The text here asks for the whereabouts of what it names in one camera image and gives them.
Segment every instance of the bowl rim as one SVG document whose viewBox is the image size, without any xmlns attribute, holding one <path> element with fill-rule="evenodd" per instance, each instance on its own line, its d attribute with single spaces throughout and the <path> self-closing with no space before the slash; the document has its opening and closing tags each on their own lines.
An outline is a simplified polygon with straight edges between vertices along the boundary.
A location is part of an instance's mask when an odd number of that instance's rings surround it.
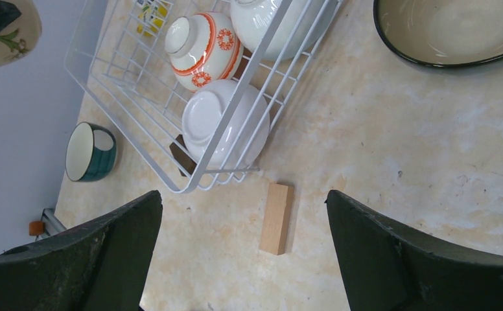
<svg viewBox="0 0 503 311">
<path fill-rule="evenodd" d="M 484 65 L 486 63 L 491 63 L 495 62 L 497 60 L 503 59 L 503 53 L 486 58 L 484 60 L 476 60 L 474 62 L 468 62 L 468 63 L 430 63 L 430 62 L 424 62 L 422 60 L 418 60 L 417 58 L 413 58 L 409 55 L 406 55 L 405 53 L 401 52 L 397 47 L 395 47 L 391 41 L 385 36 L 385 33 L 383 33 L 383 30 L 381 29 L 381 23 L 379 20 L 379 3 L 381 1 L 387 1 L 387 0 L 374 0 L 373 1 L 373 21 L 375 24 L 375 30 L 377 31 L 377 34 L 385 43 L 385 46 L 391 50 L 391 52 L 395 53 L 396 55 L 400 56 L 401 58 L 404 58 L 405 60 L 416 63 L 417 65 L 422 65 L 425 67 L 430 67 L 430 68 L 436 68 L 436 69 L 456 69 L 456 68 L 466 68 L 466 67 L 476 67 L 479 65 Z"/>
<path fill-rule="evenodd" d="M 91 130 L 91 144 L 92 144 L 91 145 L 91 154 L 89 155 L 89 161 L 88 161 L 88 164 L 86 165 L 86 170 L 84 171 L 84 174 L 80 178 L 78 178 L 78 179 L 72 179 L 72 177 L 70 177 L 70 175 L 68 174 L 68 166 L 67 166 L 67 162 L 68 162 L 68 150 L 69 150 L 69 147 L 70 147 L 70 140 L 74 136 L 74 132 L 76 132 L 76 129 L 79 126 L 87 126 Z M 91 158 L 93 158 L 93 149 L 94 149 L 94 147 L 95 147 L 95 136 L 93 135 L 92 123 L 87 122 L 87 121 L 82 121 L 82 122 L 78 123 L 76 125 L 76 127 L 74 127 L 74 130 L 72 130 L 72 134 L 70 134 L 68 145 L 66 146 L 66 151 L 65 151 L 64 170 L 66 172 L 66 176 L 68 177 L 68 179 L 70 179 L 70 181 L 74 181 L 74 182 L 80 181 L 86 175 L 86 173 L 89 170 L 89 166 L 91 165 Z"/>
</svg>

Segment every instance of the teal bowl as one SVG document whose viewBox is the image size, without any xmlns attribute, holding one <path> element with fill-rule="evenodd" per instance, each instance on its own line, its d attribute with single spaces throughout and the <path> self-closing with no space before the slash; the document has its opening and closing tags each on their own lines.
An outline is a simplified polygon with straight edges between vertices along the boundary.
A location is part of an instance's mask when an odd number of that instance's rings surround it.
<svg viewBox="0 0 503 311">
<path fill-rule="evenodd" d="M 116 160 L 116 139 L 102 126 L 81 122 L 66 148 L 66 175 L 71 181 L 105 178 Z"/>
</svg>

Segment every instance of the cup with plant design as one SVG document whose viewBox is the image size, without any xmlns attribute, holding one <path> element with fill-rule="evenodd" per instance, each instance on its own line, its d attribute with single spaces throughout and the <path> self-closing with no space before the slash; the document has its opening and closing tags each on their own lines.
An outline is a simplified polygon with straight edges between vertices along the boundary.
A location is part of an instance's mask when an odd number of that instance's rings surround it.
<svg viewBox="0 0 503 311">
<path fill-rule="evenodd" d="M 0 66 L 30 53 L 41 36 L 40 15 L 32 0 L 5 0 L 13 3 L 21 15 L 0 32 Z"/>
</svg>

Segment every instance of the mug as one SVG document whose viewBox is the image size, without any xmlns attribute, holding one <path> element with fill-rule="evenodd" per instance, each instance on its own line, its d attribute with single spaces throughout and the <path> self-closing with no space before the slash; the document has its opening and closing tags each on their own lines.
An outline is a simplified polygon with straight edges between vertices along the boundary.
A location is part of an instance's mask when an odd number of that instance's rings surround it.
<svg viewBox="0 0 503 311">
<path fill-rule="evenodd" d="M 21 15 L 0 32 L 0 66 L 25 57 L 38 44 L 41 20 L 32 0 L 4 0 L 14 4 Z"/>
<path fill-rule="evenodd" d="M 66 149 L 66 175 L 71 181 L 96 181 L 108 175 L 116 160 L 116 139 L 102 126 L 81 122 Z"/>
</svg>

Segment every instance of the wire dish rack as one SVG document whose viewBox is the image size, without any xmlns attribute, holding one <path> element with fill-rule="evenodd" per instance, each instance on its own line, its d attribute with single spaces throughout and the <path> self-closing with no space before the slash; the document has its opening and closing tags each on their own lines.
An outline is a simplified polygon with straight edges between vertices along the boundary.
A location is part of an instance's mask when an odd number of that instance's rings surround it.
<svg viewBox="0 0 503 311">
<path fill-rule="evenodd" d="M 337 1 L 334 12 L 327 12 L 332 20 L 343 0 L 308 0 L 283 51 L 313 1 L 324 2 L 311 30 L 320 22 L 324 11 L 329 7 L 328 4 Z M 167 11 L 165 16 L 164 14 L 156 16 L 161 20 L 161 27 L 157 32 L 146 31 L 150 27 L 158 28 L 158 22 L 154 25 L 150 19 L 143 22 L 139 17 L 143 11 L 142 4 L 135 0 L 87 0 L 69 46 L 65 60 L 66 69 L 171 191 L 191 192 L 197 187 L 209 190 L 216 184 L 225 184 L 232 180 L 241 182 L 247 173 L 259 170 L 255 165 L 243 167 L 240 162 L 258 133 L 261 121 L 264 118 L 271 120 L 269 128 L 271 132 L 300 78 L 314 58 L 325 32 L 311 48 L 305 50 L 305 42 L 312 34 L 312 31 L 309 31 L 297 56 L 291 60 L 262 61 L 268 44 L 292 2 L 282 0 L 256 51 L 244 53 L 240 69 L 233 78 L 238 82 L 237 88 L 207 145 L 205 154 L 201 159 L 195 159 L 197 166 L 191 174 L 175 160 L 169 149 L 170 144 L 175 144 L 192 158 L 176 138 L 182 134 L 181 116 L 193 94 L 181 86 L 172 73 L 169 57 L 164 51 L 165 32 L 180 16 L 190 16 L 202 11 L 229 15 L 230 0 L 145 0 L 145 2 L 150 3 L 151 7 L 163 6 Z M 145 31 L 139 33 L 137 31 L 139 26 Z M 235 164 L 232 163 L 229 167 L 225 163 L 234 152 L 235 145 L 240 143 L 241 132 L 229 149 L 223 165 L 216 169 L 208 168 L 210 158 L 248 84 L 260 90 L 251 111 L 254 110 L 260 96 L 265 97 L 268 103 L 267 110 L 251 139 L 244 142 L 243 145 L 246 147 Z"/>
</svg>

